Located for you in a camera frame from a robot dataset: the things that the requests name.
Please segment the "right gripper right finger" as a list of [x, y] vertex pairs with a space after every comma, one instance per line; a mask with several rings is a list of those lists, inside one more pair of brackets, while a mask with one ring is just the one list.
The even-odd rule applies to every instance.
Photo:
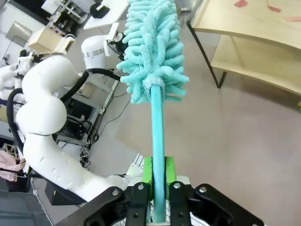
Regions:
[[209, 226], [263, 226], [264, 222], [209, 184], [177, 179], [173, 157], [165, 159], [166, 194], [172, 226], [191, 226], [191, 217]]

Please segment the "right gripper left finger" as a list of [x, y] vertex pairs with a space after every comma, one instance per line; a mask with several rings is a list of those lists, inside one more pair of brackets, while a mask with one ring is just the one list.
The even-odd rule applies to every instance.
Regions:
[[143, 175], [125, 190], [111, 186], [66, 217], [58, 226], [145, 226], [151, 221], [152, 158], [144, 159]]

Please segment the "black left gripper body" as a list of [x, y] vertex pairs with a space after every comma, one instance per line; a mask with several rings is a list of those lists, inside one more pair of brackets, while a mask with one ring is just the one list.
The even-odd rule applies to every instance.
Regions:
[[125, 50], [127, 49], [127, 43], [123, 43], [123, 39], [125, 35], [121, 32], [118, 32], [111, 42], [112, 45], [115, 47], [115, 51], [117, 52], [119, 59], [124, 59]]

